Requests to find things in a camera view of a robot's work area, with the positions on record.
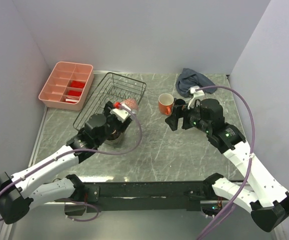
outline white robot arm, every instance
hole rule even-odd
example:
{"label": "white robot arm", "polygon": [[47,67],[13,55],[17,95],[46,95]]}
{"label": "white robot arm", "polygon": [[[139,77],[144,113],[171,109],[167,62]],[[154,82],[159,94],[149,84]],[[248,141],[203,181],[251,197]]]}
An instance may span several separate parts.
{"label": "white robot arm", "polygon": [[[253,191],[243,189],[234,203],[251,214],[254,222],[264,231],[272,231],[289,216],[289,191],[269,173],[265,166],[254,155],[250,155],[250,145],[237,127],[225,122],[223,108],[216,99],[201,100],[196,96],[195,103],[184,101],[173,106],[171,116],[165,122],[171,130],[178,129],[178,120],[183,118],[182,129],[197,128],[206,133],[208,141],[221,154],[229,159],[245,177],[252,158],[252,165],[247,182]],[[218,196],[231,200],[240,188],[215,173],[204,181],[204,193],[208,197]],[[219,210],[208,210],[216,215]]]}
{"label": "white robot arm", "polygon": [[90,149],[96,151],[112,133],[127,129],[132,121],[128,111],[132,110],[124,103],[122,106],[123,109],[117,109],[108,102],[103,114],[92,115],[78,134],[54,154],[11,176],[6,172],[0,174],[0,215],[4,222],[15,223],[44,203],[64,198],[75,200],[84,195],[85,185],[74,174],[47,182],[92,156],[95,152]]}

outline cup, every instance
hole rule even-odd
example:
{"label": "cup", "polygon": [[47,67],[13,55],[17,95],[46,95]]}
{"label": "cup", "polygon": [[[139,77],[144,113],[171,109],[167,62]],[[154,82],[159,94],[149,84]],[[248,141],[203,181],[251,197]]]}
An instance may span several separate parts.
{"label": "cup", "polygon": [[174,97],[169,93],[163,93],[158,98],[160,113],[170,116],[174,105]]}

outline table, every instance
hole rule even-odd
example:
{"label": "table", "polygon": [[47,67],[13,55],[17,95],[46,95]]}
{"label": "table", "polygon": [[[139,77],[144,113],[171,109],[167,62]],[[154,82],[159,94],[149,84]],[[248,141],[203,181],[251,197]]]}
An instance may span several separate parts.
{"label": "table", "polygon": [[[96,88],[105,73],[95,73],[90,93]],[[125,73],[130,78],[147,84],[139,104],[138,118],[143,137],[140,146],[133,152],[120,156],[95,154],[81,164],[71,167],[55,178],[76,174],[83,182],[160,182],[202,181],[213,173],[224,175],[229,180],[243,177],[234,165],[222,156],[208,141],[204,133],[195,128],[171,131],[165,123],[166,116],[158,109],[158,97],[162,93],[181,98],[175,88],[179,74]],[[216,85],[229,87],[225,74],[206,74]],[[233,94],[218,89],[208,98],[217,99],[223,106],[226,122],[233,124],[243,133],[242,123]],[[74,136],[77,131],[73,122],[78,112],[48,108],[43,120],[36,155],[32,164],[48,157]],[[119,147],[103,144],[103,151],[123,151],[136,143],[138,128],[133,122],[125,133]]]}

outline wire dish rack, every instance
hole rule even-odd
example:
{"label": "wire dish rack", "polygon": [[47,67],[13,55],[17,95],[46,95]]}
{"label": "wire dish rack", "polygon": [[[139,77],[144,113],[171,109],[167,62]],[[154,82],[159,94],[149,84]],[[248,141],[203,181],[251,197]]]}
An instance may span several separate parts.
{"label": "wire dish rack", "polygon": [[86,100],[83,109],[73,122],[73,127],[80,130],[93,114],[102,114],[108,101],[113,104],[126,99],[135,99],[139,105],[146,91],[147,84],[127,76],[108,72]]}

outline pink organizer tray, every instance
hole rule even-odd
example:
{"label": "pink organizer tray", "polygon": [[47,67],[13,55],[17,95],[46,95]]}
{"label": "pink organizer tray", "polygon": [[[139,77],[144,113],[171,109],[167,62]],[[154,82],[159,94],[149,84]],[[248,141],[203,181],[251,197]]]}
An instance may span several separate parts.
{"label": "pink organizer tray", "polygon": [[[58,62],[43,86],[39,99],[50,108],[81,110],[94,80],[93,69],[89,64]],[[71,87],[73,81],[78,87]]]}

